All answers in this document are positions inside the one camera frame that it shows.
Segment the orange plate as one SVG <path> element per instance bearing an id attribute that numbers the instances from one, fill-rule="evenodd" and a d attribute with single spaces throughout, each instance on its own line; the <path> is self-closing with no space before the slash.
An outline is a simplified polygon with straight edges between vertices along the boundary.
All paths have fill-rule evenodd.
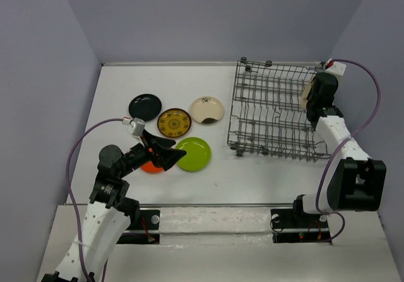
<path id="1" fill-rule="evenodd" d="M 161 167 L 156 167 L 152 162 L 148 162 L 141 166 L 142 171 L 146 173 L 160 173 L 163 172 L 164 169 Z"/>

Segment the cream floral plate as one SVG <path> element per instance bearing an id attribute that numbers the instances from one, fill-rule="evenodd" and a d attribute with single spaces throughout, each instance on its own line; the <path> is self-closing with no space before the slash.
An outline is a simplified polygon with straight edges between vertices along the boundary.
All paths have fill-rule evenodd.
<path id="1" fill-rule="evenodd" d="M 307 107 L 307 101 L 308 101 L 308 97 L 309 97 L 309 93 L 311 91 L 311 88 L 313 86 L 314 83 L 314 78 L 312 78 L 308 83 L 306 83 L 304 90 L 302 92 L 302 96 L 300 99 L 300 107 L 305 110 Z"/>

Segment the black plate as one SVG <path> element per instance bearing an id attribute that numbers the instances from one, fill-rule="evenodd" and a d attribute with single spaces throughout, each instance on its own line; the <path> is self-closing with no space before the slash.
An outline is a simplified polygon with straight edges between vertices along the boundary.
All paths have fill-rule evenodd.
<path id="1" fill-rule="evenodd" d="M 162 110 L 161 100 L 150 93 L 144 93 L 133 98 L 128 106 L 129 115 L 149 122 L 158 117 Z"/>

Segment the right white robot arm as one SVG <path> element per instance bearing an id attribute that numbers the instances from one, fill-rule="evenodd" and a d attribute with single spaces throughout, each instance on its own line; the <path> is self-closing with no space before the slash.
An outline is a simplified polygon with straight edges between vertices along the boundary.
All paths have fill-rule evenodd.
<path id="1" fill-rule="evenodd" d="M 307 120 L 332 152 L 314 194 L 301 194 L 290 212 L 292 222 L 306 226 L 314 214 L 335 211 L 377 211 L 379 209 L 386 165 L 372 159 L 356 142 L 334 106 L 337 77 L 317 73 L 306 93 Z"/>

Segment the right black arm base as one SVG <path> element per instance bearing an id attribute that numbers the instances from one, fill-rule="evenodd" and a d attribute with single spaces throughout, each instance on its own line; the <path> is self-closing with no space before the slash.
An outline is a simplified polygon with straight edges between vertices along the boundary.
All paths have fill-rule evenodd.
<path id="1" fill-rule="evenodd" d="M 303 212 L 302 195 L 291 208 L 271 210 L 270 229 L 274 244 L 332 243 L 327 219 Z"/>

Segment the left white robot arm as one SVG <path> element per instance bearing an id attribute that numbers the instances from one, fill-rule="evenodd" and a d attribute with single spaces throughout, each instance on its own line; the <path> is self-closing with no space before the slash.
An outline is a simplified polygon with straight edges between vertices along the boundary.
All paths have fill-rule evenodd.
<path id="1" fill-rule="evenodd" d="M 64 259 L 43 281 L 98 281 L 121 235 L 140 220 L 140 204 L 127 197 L 125 176 L 148 162 L 164 170 L 172 168 L 186 151 L 175 149 L 175 141 L 147 131 L 127 153 L 110 144 L 98 154 L 97 176 L 84 217 L 78 216 L 77 235 Z"/>

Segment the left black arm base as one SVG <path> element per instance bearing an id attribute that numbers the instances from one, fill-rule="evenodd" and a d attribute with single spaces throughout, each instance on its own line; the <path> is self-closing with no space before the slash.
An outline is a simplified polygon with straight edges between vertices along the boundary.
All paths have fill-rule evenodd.
<path id="1" fill-rule="evenodd" d="M 119 240 L 118 245 L 157 245 L 160 243 L 160 210 L 141 209 L 136 224 L 131 224 Z"/>

